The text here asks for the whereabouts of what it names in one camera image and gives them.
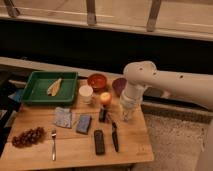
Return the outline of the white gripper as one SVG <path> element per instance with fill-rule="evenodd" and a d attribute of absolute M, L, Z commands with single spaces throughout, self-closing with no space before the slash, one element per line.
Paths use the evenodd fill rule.
<path fill-rule="evenodd" d="M 129 121 L 133 113 L 140 106 L 142 100 L 141 92 L 128 93 L 124 90 L 120 96 L 120 105 L 122 111 L 122 120 Z"/>

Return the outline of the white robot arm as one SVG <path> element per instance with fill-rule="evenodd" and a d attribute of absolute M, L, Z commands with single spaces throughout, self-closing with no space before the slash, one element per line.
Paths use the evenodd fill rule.
<path fill-rule="evenodd" d="M 127 80 L 120 96 L 123 115 L 132 113 L 148 87 L 157 88 L 213 111 L 213 75 L 160 71 L 152 61 L 132 62 L 123 70 Z M 213 171 L 213 119 L 195 171 Z"/>

